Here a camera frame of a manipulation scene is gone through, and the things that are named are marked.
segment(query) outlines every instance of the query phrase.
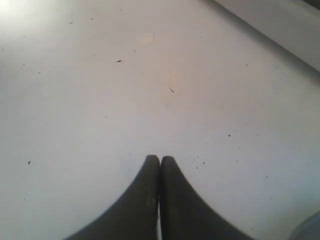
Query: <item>white surface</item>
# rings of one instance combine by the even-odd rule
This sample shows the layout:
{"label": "white surface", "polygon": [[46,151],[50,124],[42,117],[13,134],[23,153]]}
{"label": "white surface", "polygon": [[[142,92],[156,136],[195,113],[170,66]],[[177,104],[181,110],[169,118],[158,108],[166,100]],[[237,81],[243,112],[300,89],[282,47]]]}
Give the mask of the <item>white surface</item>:
{"label": "white surface", "polygon": [[147,154],[260,240],[319,210],[319,73],[215,3],[0,0],[0,44],[0,239],[69,236]]}
{"label": "white surface", "polygon": [[216,0],[320,71],[320,11],[302,0]]}

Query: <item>dirt speck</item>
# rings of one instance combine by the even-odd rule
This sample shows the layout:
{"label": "dirt speck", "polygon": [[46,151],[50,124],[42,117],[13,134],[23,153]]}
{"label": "dirt speck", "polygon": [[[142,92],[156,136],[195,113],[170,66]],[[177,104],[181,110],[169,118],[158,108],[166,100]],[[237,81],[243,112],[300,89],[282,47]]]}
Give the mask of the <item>dirt speck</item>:
{"label": "dirt speck", "polygon": [[175,91],[173,91],[171,87],[168,86],[168,89],[170,89],[171,92],[175,93]]}

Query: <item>floor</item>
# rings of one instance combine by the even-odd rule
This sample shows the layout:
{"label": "floor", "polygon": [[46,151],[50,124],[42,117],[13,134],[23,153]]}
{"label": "floor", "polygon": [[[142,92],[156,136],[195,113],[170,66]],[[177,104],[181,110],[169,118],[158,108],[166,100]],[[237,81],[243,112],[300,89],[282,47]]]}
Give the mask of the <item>floor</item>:
{"label": "floor", "polygon": [[259,240],[320,209],[320,73],[207,0],[0,0],[0,239],[59,240],[148,154]]}

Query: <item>stain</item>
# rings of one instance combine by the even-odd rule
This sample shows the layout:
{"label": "stain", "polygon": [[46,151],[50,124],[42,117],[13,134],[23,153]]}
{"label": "stain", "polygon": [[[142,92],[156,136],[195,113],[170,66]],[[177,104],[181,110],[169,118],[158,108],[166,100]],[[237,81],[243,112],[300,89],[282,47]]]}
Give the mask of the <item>stain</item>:
{"label": "stain", "polygon": [[171,87],[168,86],[168,88],[170,89],[171,92],[175,93],[175,91],[173,91]]}
{"label": "stain", "polygon": [[147,46],[154,42],[154,34],[150,32],[139,33],[135,36],[135,40],[140,46]]}

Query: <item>white floor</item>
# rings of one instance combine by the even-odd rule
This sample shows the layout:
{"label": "white floor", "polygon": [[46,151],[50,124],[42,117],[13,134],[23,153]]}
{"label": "white floor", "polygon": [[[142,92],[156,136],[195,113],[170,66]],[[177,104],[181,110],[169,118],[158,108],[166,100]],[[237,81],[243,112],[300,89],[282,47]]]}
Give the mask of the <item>white floor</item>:
{"label": "white floor", "polygon": [[69,236],[157,154],[284,240],[320,209],[319,142],[320,73],[215,3],[0,0],[0,239]]}

